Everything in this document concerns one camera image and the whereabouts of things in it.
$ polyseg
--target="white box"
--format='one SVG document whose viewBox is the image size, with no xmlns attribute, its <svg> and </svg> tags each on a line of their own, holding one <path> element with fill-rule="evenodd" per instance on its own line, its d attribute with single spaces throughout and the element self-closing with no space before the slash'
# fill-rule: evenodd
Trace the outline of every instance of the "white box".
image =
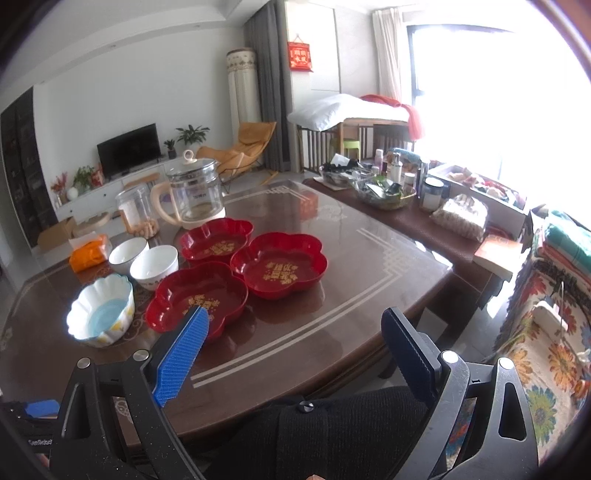
<svg viewBox="0 0 591 480">
<path fill-rule="evenodd" d="M 472 197 L 480 200 L 482 203 L 486 205 L 488 208 L 488 222 L 491 223 L 493 226 L 497 226 L 510 235 L 512 235 L 513 240 L 517 240 L 521 234 L 521 229 L 523 228 L 523 223 L 525 221 L 525 217 L 529 213 L 530 209 L 527 208 L 526 205 L 526 198 L 520 195 L 518 192 L 513 190 L 506 185 L 503 185 L 501 182 L 493 179 L 489 179 L 484 175 L 480 175 L 484 180 L 491 180 L 499 185 L 503 186 L 506 189 L 511 190 L 514 192 L 518 201 L 521 199 L 520 206 L 521 208 L 517 208 L 513 205 L 509 205 L 508 203 L 503 202 L 502 200 L 496 199 L 487 195 L 486 193 L 482 193 L 478 190 L 470 188 L 462 183 L 458 183 L 456 181 L 450 180 L 447 178 L 447 174 L 449 173 L 458 173 L 463 171 L 464 168 L 458 165 L 454 165 L 451 163 L 446 163 L 443 165 L 439 165 L 438 167 L 432 168 L 429 170 L 428 175 L 430 177 L 436 177 L 443 181 L 444 183 L 450 186 L 449 196 L 453 198 L 457 195 L 465 193 L 467 195 L 471 195 Z"/>
</svg>

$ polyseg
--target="orange bag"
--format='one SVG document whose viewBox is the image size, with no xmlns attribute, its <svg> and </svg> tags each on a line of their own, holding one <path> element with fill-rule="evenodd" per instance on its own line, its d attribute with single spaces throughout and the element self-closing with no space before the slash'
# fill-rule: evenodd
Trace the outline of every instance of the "orange bag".
<svg viewBox="0 0 591 480">
<path fill-rule="evenodd" d="M 99 235 L 99 240 L 88 242 L 83 247 L 77 248 L 70 255 L 70 266 L 74 273 L 81 272 L 87 268 L 100 265 L 109 259 L 108 245 L 109 237 Z"/>
</svg>

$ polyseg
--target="green stool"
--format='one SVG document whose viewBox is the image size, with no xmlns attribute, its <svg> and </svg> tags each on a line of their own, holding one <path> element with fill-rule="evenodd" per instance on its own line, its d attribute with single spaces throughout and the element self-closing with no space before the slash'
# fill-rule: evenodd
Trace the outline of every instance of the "green stool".
<svg viewBox="0 0 591 480">
<path fill-rule="evenodd" d="M 333 138 L 330 141 L 331 146 L 335 149 L 335 151 L 338 149 L 338 140 L 336 138 Z M 351 140 L 351 139 L 347 139 L 345 138 L 343 140 L 343 154 L 345 155 L 345 157 L 350 158 L 349 157 L 349 150 L 357 150 L 357 160 L 361 160 L 361 142 L 359 140 Z"/>
</svg>

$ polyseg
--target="television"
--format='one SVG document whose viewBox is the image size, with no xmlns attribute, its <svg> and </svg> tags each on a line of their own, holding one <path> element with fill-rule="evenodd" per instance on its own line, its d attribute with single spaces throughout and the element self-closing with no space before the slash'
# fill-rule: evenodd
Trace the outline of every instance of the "television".
<svg viewBox="0 0 591 480">
<path fill-rule="evenodd" d="M 156 124 L 111 138 L 99 143 L 96 148 L 106 178 L 127 173 L 134 167 L 155 160 L 161 155 Z"/>
</svg>

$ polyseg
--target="red plastic tray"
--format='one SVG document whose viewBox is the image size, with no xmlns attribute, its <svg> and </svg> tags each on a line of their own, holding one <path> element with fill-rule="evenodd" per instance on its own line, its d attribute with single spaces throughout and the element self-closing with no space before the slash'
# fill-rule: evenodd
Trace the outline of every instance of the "red plastic tray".
<svg viewBox="0 0 591 480">
<path fill-rule="evenodd" d="M 180 238 L 181 253 L 191 265 L 206 261 L 229 264 L 232 255 L 248 243 L 253 229 L 246 220 L 210 220 Z"/>
<path fill-rule="evenodd" d="M 321 279 L 328 267 L 321 250 L 322 243 L 315 236 L 265 233 L 236 252 L 230 267 L 252 293 L 275 300 L 310 288 Z"/>
<path fill-rule="evenodd" d="M 187 310 L 201 305 L 209 314 L 207 340 L 218 338 L 224 326 L 244 311 L 248 289 L 221 262 L 206 262 L 166 277 L 145 312 L 145 322 L 157 332 L 173 330 Z"/>
</svg>

